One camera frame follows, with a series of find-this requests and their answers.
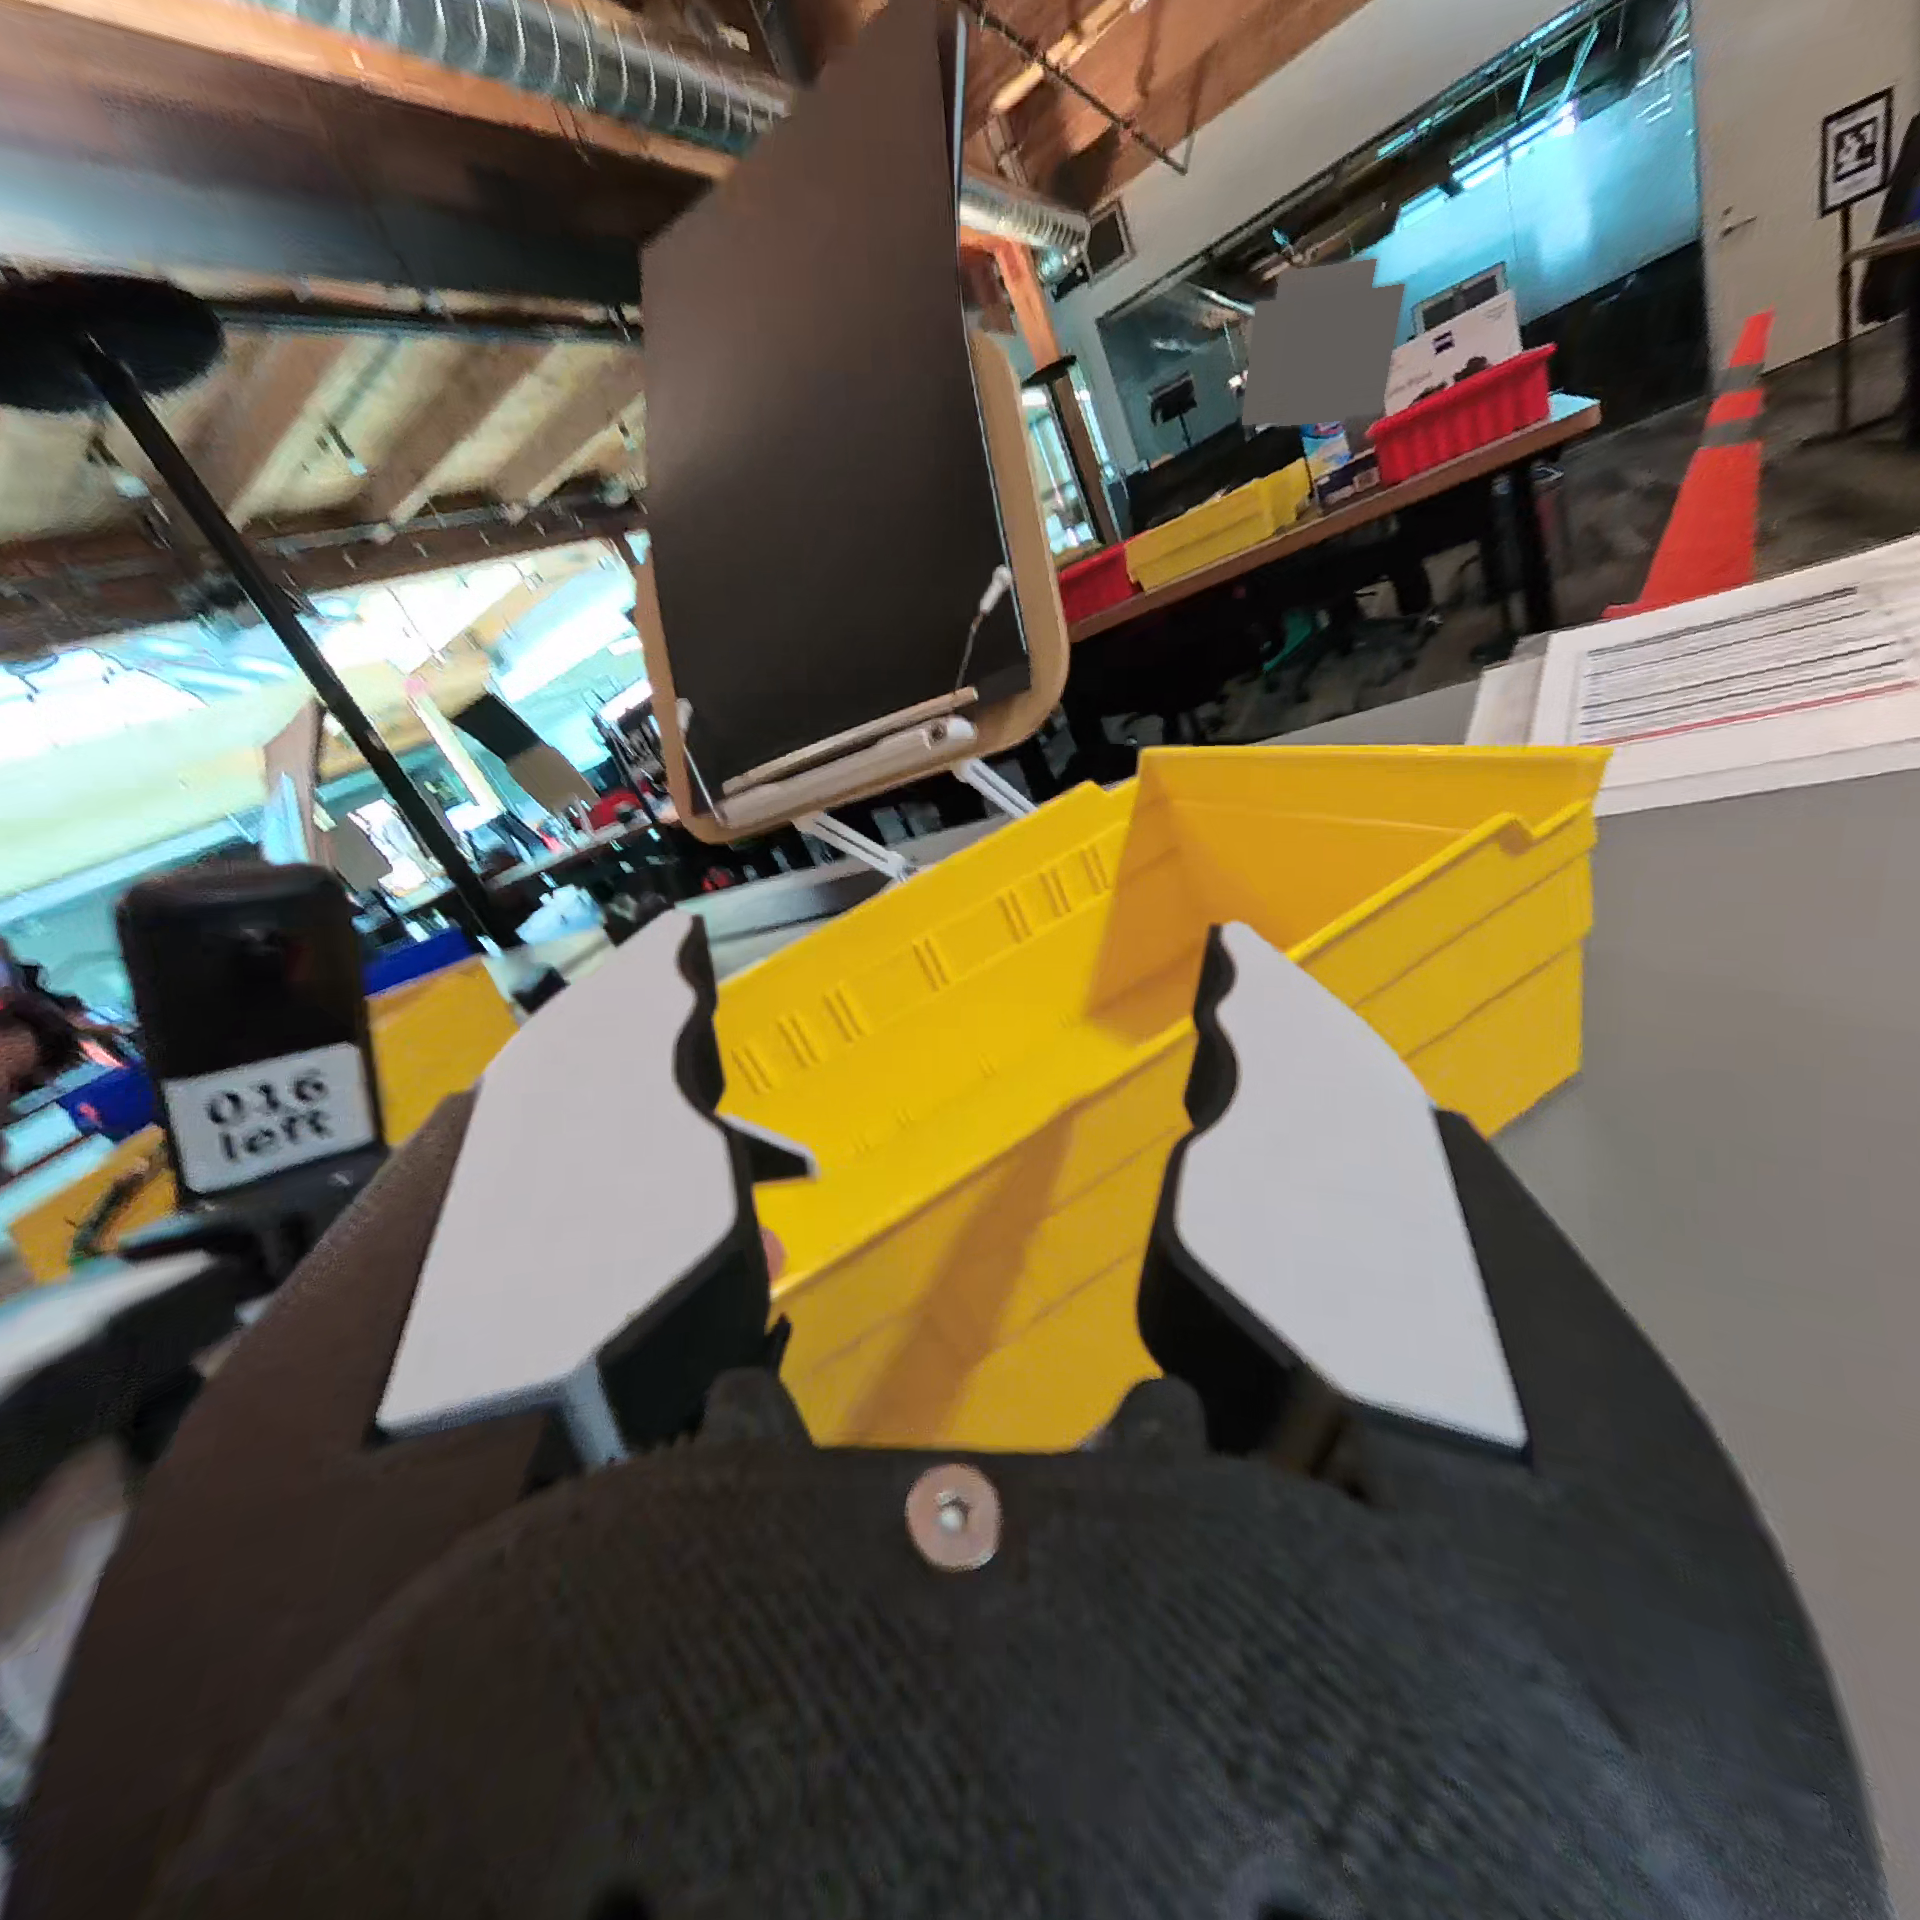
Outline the printed paper sheet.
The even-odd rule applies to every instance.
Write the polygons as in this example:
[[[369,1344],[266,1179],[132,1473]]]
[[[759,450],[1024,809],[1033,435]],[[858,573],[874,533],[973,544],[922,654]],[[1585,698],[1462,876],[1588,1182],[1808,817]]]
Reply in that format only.
[[[1918,769],[1918,538],[1550,635],[1478,677],[1472,747],[1606,750],[1598,817]]]

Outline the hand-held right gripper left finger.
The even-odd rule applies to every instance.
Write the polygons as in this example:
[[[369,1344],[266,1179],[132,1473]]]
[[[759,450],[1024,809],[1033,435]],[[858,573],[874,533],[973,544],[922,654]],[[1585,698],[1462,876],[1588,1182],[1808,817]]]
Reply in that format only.
[[[783,1139],[721,1113],[705,924],[666,908],[533,1014],[463,1126],[374,1429],[516,1417],[586,1470],[673,1448],[777,1368],[754,1206]]]

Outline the orange traffic cone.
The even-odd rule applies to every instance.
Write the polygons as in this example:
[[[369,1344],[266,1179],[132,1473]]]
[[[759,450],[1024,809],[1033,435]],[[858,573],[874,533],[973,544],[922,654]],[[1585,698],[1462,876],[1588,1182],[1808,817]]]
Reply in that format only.
[[[1602,620],[1680,608],[1754,580],[1765,361],[1774,312],[1751,316],[1712,386],[1700,441],[1636,598]]]

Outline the marker sign on stand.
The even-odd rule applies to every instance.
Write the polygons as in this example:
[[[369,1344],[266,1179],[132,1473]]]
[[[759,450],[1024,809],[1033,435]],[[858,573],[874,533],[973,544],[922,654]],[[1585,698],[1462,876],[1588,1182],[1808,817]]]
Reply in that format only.
[[[1816,134],[1816,216],[1828,219],[1887,192],[1893,88],[1826,112]]]

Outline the black support pole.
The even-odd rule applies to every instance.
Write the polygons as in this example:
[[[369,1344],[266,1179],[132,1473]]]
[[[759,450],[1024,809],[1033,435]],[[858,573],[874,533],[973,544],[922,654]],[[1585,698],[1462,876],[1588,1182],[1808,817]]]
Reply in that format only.
[[[521,948],[521,936],[509,914],[492,901],[449,828],[401,770],[341,672],[324,659],[295,598],[269,576],[262,558],[160,422],[156,401],[197,381],[221,357],[220,317],[202,299],[168,281],[102,272],[25,274],[5,268],[5,406],[60,417],[102,404],[126,428],[190,526],[359,750],[417,845],[438,862],[469,929],[493,948]]]

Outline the blue plastic bin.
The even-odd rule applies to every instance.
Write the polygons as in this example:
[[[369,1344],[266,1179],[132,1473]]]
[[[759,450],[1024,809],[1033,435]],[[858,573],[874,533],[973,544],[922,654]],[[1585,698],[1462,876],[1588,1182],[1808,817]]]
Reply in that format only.
[[[449,929],[417,945],[392,946],[362,962],[369,1009],[382,1013],[401,987],[472,957],[469,939]],[[53,1093],[55,1107],[81,1137],[122,1144],[157,1121],[157,1097],[132,1043],[87,1040],[81,1064]]]

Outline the wood framed black board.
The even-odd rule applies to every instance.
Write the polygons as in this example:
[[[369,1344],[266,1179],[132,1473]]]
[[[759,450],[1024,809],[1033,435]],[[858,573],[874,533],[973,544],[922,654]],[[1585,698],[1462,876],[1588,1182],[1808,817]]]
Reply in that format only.
[[[632,618],[728,845],[1030,742],[1069,638],[1007,355],[965,312],[965,29],[888,5],[639,253]]]

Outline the silver spiral duct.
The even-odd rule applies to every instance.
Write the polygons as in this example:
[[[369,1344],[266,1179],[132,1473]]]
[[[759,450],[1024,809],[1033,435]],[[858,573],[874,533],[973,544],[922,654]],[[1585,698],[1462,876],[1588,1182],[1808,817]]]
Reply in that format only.
[[[781,123],[799,96],[752,65],[590,5],[266,3],[262,10],[728,158]],[[929,19],[934,123],[946,134],[958,225],[1033,253],[1081,257],[1089,241],[1082,211],[965,170],[967,27],[946,6],[934,6]]]

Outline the yellow plastic bin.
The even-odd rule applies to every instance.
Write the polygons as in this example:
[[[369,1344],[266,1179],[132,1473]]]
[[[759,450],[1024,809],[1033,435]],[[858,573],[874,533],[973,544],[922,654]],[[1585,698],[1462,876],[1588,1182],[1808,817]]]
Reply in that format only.
[[[1606,758],[1151,750],[730,976],[725,1110],[818,1164],[756,1189],[809,1434],[1054,1451],[1148,1378],[1137,1266],[1216,924],[1484,1137],[1575,1078]]]
[[[374,996],[369,1028],[388,1144],[401,1145],[446,1097],[469,1091],[516,1024],[516,1010],[476,957]],[[122,1144],[92,1137],[12,1182],[2,1196],[2,1293],[56,1283],[81,1219],[132,1171],[143,1182],[102,1235],[102,1249],[114,1249],[175,1210],[157,1124]]]

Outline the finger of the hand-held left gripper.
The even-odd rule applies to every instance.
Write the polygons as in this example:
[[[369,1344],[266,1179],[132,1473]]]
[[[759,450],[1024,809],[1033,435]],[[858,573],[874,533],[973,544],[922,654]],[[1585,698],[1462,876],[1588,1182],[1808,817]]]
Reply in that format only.
[[[105,1261],[78,1281],[29,1286],[2,1301],[2,1393],[13,1394],[60,1361],[76,1358],[134,1308],[182,1296],[213,1268],[209,1256]]]

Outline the white cardboard box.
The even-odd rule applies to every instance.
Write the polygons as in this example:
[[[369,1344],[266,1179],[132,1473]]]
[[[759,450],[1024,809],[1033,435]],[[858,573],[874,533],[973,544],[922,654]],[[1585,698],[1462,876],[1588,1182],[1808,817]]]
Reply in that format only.
[[[1500,293],[1414,333],[1391,349],[1383,390],[1383,417],[1398,417],[1410,404],[1441,394],[1476,372],[1500,369],[1521,355],[1520,307],[1512,293]]]

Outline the wooden top table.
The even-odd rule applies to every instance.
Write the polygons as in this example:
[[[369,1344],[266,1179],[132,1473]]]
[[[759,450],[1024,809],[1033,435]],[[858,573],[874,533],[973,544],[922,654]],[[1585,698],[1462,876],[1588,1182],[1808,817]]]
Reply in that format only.
[[[1394,488],[1376,488],[1332,513],[1318,513],[1289,526],[1260,544],[1226,555],[1221,562],[1199,566],[1165,587],[1137,593],[1113,608],[1096,610],[1068,626],[1068,642],[1076,646],[1095,638],[1129,628],[1141,620],[1170,613],[1197,595],[1216,593],[1264,570],[1292,562],[1341,538],[1377,521],[1405,514],[1436,496],[1450,496],[1490,488],[1496,477],[1516,485],[1528,480],[1528,468],[1544,454],[1596,433],[1602,420],[1598,397],[1553,390],[1544,420],[1530,422],[1516,435],[1473,448],[1448,464],[1412,475]]]

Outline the small yellow bin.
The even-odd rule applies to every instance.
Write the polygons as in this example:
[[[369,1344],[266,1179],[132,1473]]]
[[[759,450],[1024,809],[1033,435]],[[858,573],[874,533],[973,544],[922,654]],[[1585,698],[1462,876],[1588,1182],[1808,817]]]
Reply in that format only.
[[[1312,468],[1300,457],[1130,538],[1127,576],[1141,593],[1157,593],[1280,538],[1309,506]]]

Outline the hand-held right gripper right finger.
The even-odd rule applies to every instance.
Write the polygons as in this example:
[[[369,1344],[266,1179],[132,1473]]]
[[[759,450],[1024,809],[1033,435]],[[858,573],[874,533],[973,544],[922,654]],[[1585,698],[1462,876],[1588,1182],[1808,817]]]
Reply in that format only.
[[[1209,929],[1191,1027],[1141,1341],[1191,1393],[1206,1450],[1327,1464],[1383,1432],[1528,1460],[1447,1115],[1418,1078],[1242,921]]]

